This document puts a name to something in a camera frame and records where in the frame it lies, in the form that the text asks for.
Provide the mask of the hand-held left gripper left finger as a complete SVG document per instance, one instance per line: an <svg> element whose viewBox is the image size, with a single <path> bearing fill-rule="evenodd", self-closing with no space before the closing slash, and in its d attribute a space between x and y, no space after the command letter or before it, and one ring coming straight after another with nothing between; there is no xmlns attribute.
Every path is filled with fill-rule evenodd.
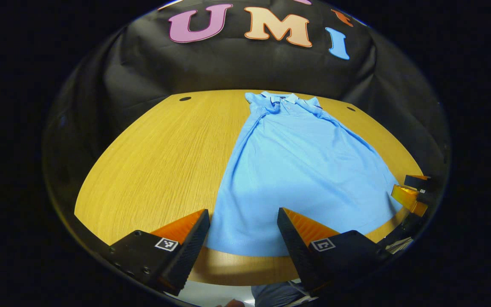
<svg viewBox="0 0 491 307"><path fill-rule="evenodd" d="M154 291L178 296L210 228L202 209L155 231L135 230L108 247L108 261Z"/></svg>

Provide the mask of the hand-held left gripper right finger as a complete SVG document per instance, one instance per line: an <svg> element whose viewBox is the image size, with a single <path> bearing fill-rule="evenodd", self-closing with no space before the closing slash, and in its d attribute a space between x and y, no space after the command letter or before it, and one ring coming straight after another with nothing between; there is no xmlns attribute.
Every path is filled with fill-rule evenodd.
<svg viewBox="0 0 491 307"><path fill-rule="evenodd" d="M279 208L277 225L310 295L349 291L382 270L393 257L358 231L339 233L287 208Z"/></svg>

